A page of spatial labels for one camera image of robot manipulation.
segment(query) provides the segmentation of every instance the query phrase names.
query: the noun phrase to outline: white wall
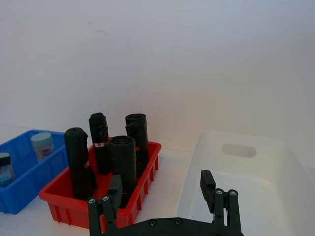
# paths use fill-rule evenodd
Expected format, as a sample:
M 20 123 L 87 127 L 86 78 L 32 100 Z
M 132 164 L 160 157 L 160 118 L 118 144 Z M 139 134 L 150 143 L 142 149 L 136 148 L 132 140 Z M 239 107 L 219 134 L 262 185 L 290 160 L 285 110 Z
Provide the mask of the white wall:
M 0 122 L 192 150 L 202 130 L 285 140 L 315 167 L 314 0 L 2 0 Z

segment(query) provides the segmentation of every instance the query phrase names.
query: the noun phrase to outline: screw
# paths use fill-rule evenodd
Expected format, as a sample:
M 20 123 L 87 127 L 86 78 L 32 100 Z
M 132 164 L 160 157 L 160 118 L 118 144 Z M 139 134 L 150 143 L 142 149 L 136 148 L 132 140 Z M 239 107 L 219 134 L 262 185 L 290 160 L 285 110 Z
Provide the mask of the screw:
M 182 223 L 182 220 L 180 218 L 175 219 L 175 224 L 180 225 Z
M 103 201 L 107 201 L 108 199 L 109 199 L 108 196 L 104 196 L 104 197 L 102 198 Z
M 157 221 L 156 220 L 150 220 L 149 221 L 149 225 L 151 225 L 151 226 L 154 226 L 154 225 L 156 225 L 157 224 Z

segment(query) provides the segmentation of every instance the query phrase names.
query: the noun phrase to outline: blue plastic crate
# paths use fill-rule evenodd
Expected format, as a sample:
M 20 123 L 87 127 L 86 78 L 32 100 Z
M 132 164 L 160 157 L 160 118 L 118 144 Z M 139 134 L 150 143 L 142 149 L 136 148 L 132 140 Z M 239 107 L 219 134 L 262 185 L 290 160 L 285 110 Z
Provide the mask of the blue plastic crate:
M 40 132 L 52 134 L 54 152 L 38 163 L 31 137 Z M 10 185 L 0 188 L 0 212 L 4 213 L 19 213 L 48 182 L 68 166 L 61 132 L 29 130 L 1 144 L 0 152 L 10 154 L 16 176 Z

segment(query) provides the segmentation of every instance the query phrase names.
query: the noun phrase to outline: red plastic crate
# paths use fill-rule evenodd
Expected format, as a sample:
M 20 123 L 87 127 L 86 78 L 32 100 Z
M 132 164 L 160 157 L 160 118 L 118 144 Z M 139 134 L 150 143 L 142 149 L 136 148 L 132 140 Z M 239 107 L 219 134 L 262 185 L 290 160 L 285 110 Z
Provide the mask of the red plastic crate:
M 149 163 L 138 179 L 137 186 L 124 209 L 118 210 L 116 226 L 125 227 L 134 223 L 142 202 L 149 194 L 149 186 L 154 180 L 154 174 L 158 169 L 158 153 L 161 144 L 148 142 Z M 89 163 L 92 166 L 98 189 L 93 196 L 100 199 L 107 192 L 112 174 L 101 175 L 96 171 L 96 162 L 93 146 L 89 148 Z M 58 222 L 67 223 L 83 228 L 89 228 L 88 205 L 86 201 L 73 198 L 69 168 L 66 168 L 40 192 L 39 197 L 47 201 L 51 215 Z

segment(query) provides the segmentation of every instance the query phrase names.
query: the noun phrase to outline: light blue lid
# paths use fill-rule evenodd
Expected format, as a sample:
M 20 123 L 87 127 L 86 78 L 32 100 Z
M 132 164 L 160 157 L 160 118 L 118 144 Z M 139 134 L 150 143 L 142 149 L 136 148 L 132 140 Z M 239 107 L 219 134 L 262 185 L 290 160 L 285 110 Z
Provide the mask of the light blue lid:
M 49 132 L 38 133 L 31 137 L 31 143 L 33 144 L 33 147 L 40 148 L 51 145 L 53 143 L 53 138 Z

